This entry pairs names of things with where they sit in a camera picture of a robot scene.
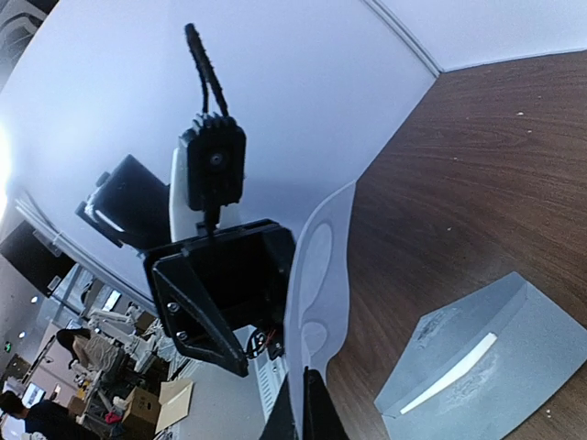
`white panel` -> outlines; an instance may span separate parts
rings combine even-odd
[[[190,21],[248,136],[243,220],[271,217],[296,234],[434,81],[357,0],[59,2],[0,99],[13,168],[59,228],[143,291],[136,253],[73,211],[128,153],[169,181],[177,137],[201,107]]]
[[[403,22],[444,70],[587,49],[584,0],[365,0]]]

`black cable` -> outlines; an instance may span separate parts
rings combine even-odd
[[[196,69],[200,74],[200,81],[202,82],[202,89],[204,91],[205,100],[204,113],[207,113],[208,91],[206,83],[209,83],[222,116],[228,116],[228,104],[224,98],[224,94],[222,93],[222,87],[220,86],[220,82],[216,77],[214,67],[210,62],[208,55],[205,53],[204,44],[200,39],[200,34],[198,34],[197,30],[195,30],[195,27],[192,23],[185,26],[185,36],[190,53],[194,58]]]

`wood grain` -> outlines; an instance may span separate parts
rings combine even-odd
[[[441,76],[361,178],[328,371],[352,439],[388,438],[373,401],[419,317],[513,270],[587,324],[587,52]],[[587,368],[507,438],[587,438]]]

